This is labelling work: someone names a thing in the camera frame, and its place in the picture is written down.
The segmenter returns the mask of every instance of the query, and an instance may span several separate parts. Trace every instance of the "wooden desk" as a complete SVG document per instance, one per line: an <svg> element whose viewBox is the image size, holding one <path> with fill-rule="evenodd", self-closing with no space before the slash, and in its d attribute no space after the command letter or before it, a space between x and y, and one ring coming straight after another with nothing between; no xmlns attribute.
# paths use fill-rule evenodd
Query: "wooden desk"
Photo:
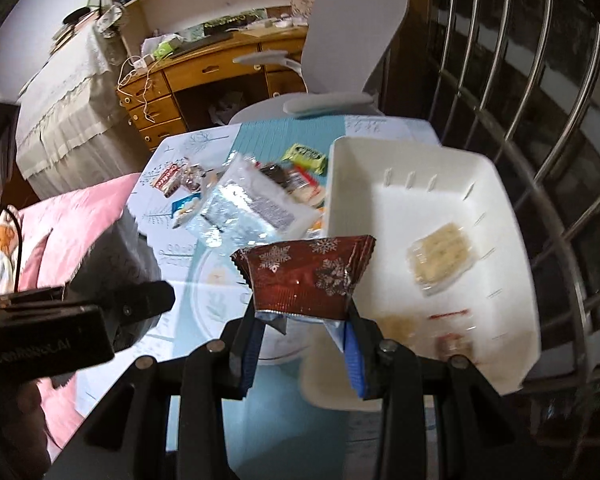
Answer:
<svg viewBox="0 0 600 480"><path fill-rule="evenodd" d="M302 78L280 65L241 65L234 58L264 50L286 50L300 61L306 28L294 28L256 38L235 32L216 43L176 59L150 66L147 75L133 78L118 91L129 122L140 131L149 149L166 137L213 126L208 107L227 91L241 91L248 105L290 92L304 92ZM146 113L155 123L145 117Z"/></svg>

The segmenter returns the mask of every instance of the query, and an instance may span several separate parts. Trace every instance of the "pink blanket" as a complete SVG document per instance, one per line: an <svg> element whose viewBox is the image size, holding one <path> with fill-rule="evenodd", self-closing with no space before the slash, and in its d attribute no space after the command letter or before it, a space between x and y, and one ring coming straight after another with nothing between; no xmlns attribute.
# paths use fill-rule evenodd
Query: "pink blanket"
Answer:
<svg viewBox="0 0 600 480"><path fill-rule="evenodd" d="M27 288L63 285L72 278L89 248L123 213L140 174L121 176L97 186L49 198L20 212L23 240L43 240L27 267L39 267ZM63 447L82 423L75 411L75 376L54 390L49 379L39 383L42 407L51 435Z"/></svg>

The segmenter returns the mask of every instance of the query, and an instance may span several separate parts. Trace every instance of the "brown candy wrapper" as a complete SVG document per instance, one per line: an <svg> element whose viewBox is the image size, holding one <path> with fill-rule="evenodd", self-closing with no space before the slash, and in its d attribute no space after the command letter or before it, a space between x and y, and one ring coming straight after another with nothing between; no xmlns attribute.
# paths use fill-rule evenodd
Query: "brown candy wrapper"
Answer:
<svg viewBox="0 0 600 480"><path fill-rule="evenodd" d="M257 317L345 320L375 243L369 235L293 240L241 249L232 260L253 291Z"/></svg>

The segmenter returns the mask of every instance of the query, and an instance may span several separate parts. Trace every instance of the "desk drawer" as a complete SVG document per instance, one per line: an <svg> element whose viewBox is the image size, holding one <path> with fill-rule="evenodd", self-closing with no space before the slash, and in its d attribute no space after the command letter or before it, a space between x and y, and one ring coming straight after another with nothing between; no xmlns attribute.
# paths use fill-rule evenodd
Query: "desk drawer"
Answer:
<svg viewBox="0 0 600 480"><path fill-rule="evenodd" d="M160 124L166 121L171 121L172 119L180 118L180 111L170 95L161 97L155 101L151 101L146 106L146 114L151 117L155 123L147 120L147 118L144 116L144 105L134 108L129 112L131 120L134 122L138 130L149 128L150 126L154 126L156 123Z"/></svg>
<svg viewBox="0 0 600 480"><path fill-rule="evenodd" d="M268 72L267 87L269 88L269 97L278 97L292 92L306 92L302 78L292 70Z"/></svg>
<svg viewBox="0 0 600 480"><path fill-rule="evenodd" d="M286 50L291 59L295 59L297 62L300 62L300 58L302 57L302 48L304 47L304 39L301 40L279 40L279 41L269 41L268 43L262 43L262 51L265 50ZM267 72L280 72L283 70L289 70L288 68L283 67L282 65L265 65L265 70Z"/></svg>
<svg viewBox="0 0 600 480"><path fill-rule="evenodd" d="M149 128L145 128L140 132L145 144L151 148L155 148L165 138L172 135L183 134L187 131L187 127L182 119L174 119L162 124L154 124Z"/></svg>
<svg viewBox="0 0 600 480"><path fill-rule="evenodd" d="M142 93L144 92L144 83L146 82L146 76L141 77L133 83L123 86L122 89L130 96L124 95L118 91L118 97L120 97L120 104L127 110L131 110L139 105L144 104ZM153 101L154 99L169 95L169 87L167 81L162 74L162 71L149 74L149 85L144 93L144 97L147 102Z"/></svg>
<svg viewBox="0 0 600 480"><path fill-rule="evenodd" d="M170 66L164 70L169 86L174 92L239 75L255 74L262 70L260 65L234 63L234 57L257 52L255 45L241 46L195 57Z"/></svg>

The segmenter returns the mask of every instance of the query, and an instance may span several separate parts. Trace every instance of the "snowflake print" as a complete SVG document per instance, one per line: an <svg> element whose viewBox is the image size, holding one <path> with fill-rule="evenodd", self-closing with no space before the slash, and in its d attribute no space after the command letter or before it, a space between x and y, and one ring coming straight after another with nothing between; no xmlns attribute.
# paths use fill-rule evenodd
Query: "snowflake print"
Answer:
<svg viewBox="0 0 600 480"><path fill-rule="evenodd" d="M264 254L260 255L260 268L261 269L270 269L271 272L276 272L280 268L280 264L284 262L288 262L291 259L289 256L288 250L291 246L286 247L278 247L273 246Z"/></svg>
<svg viewBox="0 0 600 480"><path fill-rule="evenodd" d="M318 238L311 244L311 250L314 253L326 254L335 251L338 248L338 240L336 238Z"/></svg>
<svg viewBox="0 0 600 480"><path fill-rule="evenodd" d="M315 286L325 291L327 296L339 294L344 296L349 291L351 278L342 258L323 260L322 267L315 271Z"/></svg>

